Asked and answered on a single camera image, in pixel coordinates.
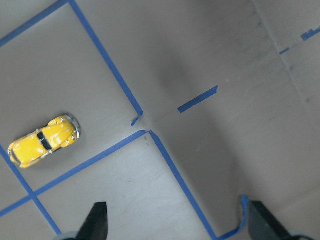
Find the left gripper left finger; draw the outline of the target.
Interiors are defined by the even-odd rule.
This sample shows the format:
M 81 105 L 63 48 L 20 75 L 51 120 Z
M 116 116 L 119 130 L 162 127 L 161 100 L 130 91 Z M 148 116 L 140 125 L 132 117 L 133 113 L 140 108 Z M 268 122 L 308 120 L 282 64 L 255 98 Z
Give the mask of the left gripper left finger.
M 106 240 L 108 209 L 106 202 L 96 202 L 76 235 L 77 240 Z

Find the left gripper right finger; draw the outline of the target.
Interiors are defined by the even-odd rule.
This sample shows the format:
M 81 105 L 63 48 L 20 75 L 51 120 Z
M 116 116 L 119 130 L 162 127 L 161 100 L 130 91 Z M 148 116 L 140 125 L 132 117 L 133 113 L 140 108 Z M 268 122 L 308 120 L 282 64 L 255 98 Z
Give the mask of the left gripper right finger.
M 293 236 L 261 201 L 250 201 L 248 233 L 252 240 L 293 240 Z

